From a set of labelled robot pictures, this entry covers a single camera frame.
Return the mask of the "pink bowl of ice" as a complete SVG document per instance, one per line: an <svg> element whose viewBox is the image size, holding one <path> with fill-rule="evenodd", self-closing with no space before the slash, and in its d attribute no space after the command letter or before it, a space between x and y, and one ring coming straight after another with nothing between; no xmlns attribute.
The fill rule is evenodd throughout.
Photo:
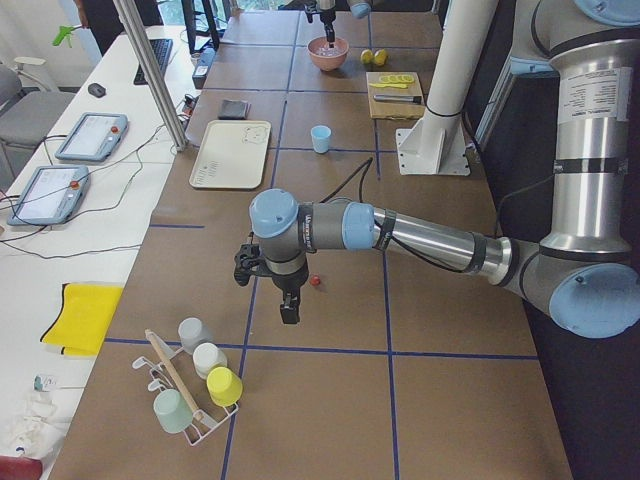
<svg viewBox="0 0 640 480"><path fill-rule="evenodd" d="M349 43L337 37L329 43L325 37L318 37L307 44L311 62L322 71L332 71L341 67L349 52Z"/></svg>

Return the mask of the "mint green cup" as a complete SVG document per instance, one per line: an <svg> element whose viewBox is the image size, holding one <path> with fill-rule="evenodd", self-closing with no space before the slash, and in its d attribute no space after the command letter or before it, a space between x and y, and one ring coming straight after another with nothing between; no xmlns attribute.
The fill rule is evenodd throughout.
<svg viewBox="0 0 640 480"><path fill-rule="evenodd" d="M162 390L154 399L154 413L169 434L184 431L192 422L192 411L182 394L175 389Z"/></svg>

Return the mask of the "teach pendant far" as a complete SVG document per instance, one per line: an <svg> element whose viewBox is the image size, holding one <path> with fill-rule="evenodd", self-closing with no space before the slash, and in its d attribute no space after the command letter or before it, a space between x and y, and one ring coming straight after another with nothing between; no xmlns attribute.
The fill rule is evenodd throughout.
<svg viewBox="0 0 640 480"><path fill-rule="evenodd" d="M62 161L103 162L116 149L129 125L125 114L84 113L58 148Z"/></svg>

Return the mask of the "grey cup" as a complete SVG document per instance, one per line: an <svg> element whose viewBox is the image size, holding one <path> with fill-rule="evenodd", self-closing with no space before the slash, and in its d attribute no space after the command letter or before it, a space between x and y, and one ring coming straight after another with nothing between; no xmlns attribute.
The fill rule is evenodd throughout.
<svg viewBox="0 0 640 480"><path fill-rule="evenodd" d="M184 351L190 355L199 345L213 342L213 334L210 329L196 317L182 320L178 326L178 335Z"/></svg>

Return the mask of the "yellow cup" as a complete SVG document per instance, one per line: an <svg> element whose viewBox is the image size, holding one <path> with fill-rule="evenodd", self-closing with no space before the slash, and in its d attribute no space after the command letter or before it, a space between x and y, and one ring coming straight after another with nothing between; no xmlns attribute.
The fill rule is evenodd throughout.
<svg viewBox="0 0 640 480"><path fill-rule="evenodd" d="M241 378L224 366L212 369L207 376L206 384L212 401L221 407L235 404L243 393Z"/></svg>

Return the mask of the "teach pendant near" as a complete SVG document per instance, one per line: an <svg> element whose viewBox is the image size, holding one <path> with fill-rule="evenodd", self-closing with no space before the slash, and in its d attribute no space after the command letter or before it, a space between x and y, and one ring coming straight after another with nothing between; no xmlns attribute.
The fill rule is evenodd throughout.
<svg viewBox="0 0 640 480"><path fill-rule="evenodd" d="M17 203L10 207L8 224L62 224L77 210L88 185L89 170L84 165L38 167Z"/></svg>

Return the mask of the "black computer mouse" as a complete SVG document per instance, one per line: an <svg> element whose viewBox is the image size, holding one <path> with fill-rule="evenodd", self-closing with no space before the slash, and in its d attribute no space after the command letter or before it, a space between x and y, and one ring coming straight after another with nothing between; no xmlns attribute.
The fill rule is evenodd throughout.
<svg viewBox="0 0 640 480"><path fill-rule="evenodd" d="M87 87L87 91L90 95L96 98L102 98L106 95L106 89L98 83L89 84Z"/></svg>

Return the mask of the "white cup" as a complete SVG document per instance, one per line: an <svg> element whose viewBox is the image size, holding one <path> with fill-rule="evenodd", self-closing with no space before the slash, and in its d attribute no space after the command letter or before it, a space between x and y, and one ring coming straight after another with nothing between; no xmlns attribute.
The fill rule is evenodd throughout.
<svg viewBox="0 0 640 480"><path fill-rule="evenodd" d="M203 380L207 379L214 368L228 366L226 354L211 342L199 344L194 349L192 360L196 374Z"/></svg>

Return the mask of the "yellow plastic knife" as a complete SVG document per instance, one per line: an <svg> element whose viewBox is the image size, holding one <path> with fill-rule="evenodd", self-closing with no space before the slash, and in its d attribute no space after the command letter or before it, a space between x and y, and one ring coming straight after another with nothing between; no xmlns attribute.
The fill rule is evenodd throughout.
<svg viewBox="0 0 640 480"><path fill-rule="evenodd" d="M379 83L378 82L378 83L369 83L368 86L376 89L406 90L409 88L409 85L404 83Z"/></svg>

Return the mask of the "yellow lemon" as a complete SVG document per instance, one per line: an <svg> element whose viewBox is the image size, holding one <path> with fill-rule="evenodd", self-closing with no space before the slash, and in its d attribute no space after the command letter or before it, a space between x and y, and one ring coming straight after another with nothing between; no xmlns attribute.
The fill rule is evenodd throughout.
<svg viewBox="0 0 640 480"><path fill-rule="evenodd" d="M388 52L385 49L378 49L374 52L372 63L377 67L385 66L388 60Z"/></svg>
<svg viewBox="0 0 640 480"><path fill-rule="evenodd" d="M364 65L370 65L373 59L374 53L370 49L364 49L360 54L360 61Z"/></svg>

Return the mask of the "yellow cloth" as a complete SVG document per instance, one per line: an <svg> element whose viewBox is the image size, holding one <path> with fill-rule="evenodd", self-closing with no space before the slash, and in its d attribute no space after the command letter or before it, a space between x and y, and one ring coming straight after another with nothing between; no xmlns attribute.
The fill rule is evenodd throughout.
<svg viewBox="0 0 640 480"><path fill-rule="evenodd" d="M64 284L61 310L40 341L59 346L63 355L97 355L122 292L117 285Z"/></svg>

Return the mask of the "cream bear tray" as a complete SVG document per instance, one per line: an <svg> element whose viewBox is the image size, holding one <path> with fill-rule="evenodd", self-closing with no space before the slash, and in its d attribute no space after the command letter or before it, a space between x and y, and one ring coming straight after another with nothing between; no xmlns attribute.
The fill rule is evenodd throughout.
<svg viewBox="0 0 640 480"><path fill-rule="evenodd" d="M207 124L189 184L196 189L257 188L263 177L271 123L213 120Z"/></svg>

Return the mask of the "light blue plastic cup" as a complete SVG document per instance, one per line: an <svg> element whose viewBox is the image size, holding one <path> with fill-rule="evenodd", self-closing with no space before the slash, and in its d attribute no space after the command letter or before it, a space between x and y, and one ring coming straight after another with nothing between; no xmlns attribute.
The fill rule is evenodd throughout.
<svg viewBox="0 0 640 480"><path fill-rule="evenodd" d="M313 150L325 154L330 149L332 130L326 125L316 125L310 130Z"/></svg>

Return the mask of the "white pedestal column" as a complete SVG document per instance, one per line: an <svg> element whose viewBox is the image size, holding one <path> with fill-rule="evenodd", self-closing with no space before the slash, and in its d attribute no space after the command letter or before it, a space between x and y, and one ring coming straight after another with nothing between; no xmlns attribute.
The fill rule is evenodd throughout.
<svg viewBox="0 0 640 480"><path fill-rule="evenodd" d="M497 0L449 3L443 38L421 119L396 131L402 175L470 174L462 112Z"/></svg>

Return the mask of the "black silver muddler stick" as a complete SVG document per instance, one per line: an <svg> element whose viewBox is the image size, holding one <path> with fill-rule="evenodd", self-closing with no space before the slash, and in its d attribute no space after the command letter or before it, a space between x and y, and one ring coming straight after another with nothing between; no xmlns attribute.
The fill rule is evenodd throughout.
<svg viewBox="0 0 640 480"><path fill-rule="evenodd" d="M397 103L397 104L412 104L412 105L422 104L422 97L413 96L413 95L374 94L373 99L376 102L381 102L381 103Z"/></svg>

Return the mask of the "teach pendant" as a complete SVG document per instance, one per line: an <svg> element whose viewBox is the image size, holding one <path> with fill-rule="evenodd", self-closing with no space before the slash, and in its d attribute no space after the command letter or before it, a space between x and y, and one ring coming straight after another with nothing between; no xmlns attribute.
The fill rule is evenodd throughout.
<svg viewBox="0 0 640 480"><path fill-rule="evenodd" d="M62 161L103 162L116 149L129 125L125 114L84 113L58 148Z"/></svg>
<svg viewBox="0 0 640 480"><path fill-rule="evenodd" d="M8 224L62 224L77 210L88 185L89 170L84 165L38 167L17 203L10 207Z"/></svg>

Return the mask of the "grey folded cloth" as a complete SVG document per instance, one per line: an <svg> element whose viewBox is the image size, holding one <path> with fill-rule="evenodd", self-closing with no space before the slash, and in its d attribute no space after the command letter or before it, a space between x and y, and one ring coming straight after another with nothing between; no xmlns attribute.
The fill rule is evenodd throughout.
<svg viewBox="0 0 640 480"><path fill-rule="evenodd" d="M218 111L220 120L246 120L250 103L244 100L224 99Z"/></svg>

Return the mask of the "aluminium frame post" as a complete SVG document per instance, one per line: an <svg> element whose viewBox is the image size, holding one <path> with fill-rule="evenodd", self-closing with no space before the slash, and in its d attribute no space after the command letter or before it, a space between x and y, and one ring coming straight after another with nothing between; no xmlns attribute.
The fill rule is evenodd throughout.
<svg viewBox="0 0 640 480"><path fill-rule="evenodd" d="M152 51L150 40L146 34L145 26L135 1L114 0L113 3L145 74L151 94L170 133L175 149L177 152L182 152L186 149L188 141L164 81L164 75L161 73L158 61Z"/></svg>

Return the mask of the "wooden cutting board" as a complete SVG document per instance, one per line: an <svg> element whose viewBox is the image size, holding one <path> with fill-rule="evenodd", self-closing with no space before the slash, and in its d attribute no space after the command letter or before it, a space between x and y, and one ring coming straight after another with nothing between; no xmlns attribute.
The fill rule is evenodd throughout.
<svg viewBox="0 0 640 480"><path fill-rule="evenodd" d="M372 119L418 119L423 115L424 95L415 72L367 72L366 82Z"/></svg>

